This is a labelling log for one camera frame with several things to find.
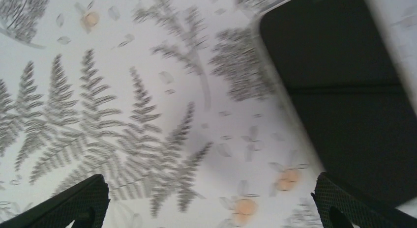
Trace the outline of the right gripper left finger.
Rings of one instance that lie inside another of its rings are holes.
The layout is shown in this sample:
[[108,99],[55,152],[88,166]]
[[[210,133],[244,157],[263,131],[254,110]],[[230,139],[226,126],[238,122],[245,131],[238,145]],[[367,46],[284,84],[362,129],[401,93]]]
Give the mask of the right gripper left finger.
[[2,228],[101,228],[110,203],[104,176],[95,174],[0,224]]

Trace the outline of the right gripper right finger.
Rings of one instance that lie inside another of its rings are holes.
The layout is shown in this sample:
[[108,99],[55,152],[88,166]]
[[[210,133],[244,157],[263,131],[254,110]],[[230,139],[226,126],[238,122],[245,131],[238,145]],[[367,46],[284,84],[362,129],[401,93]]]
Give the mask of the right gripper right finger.
[[325,228],[415,228],[417,219],[322,172],[311,196]]

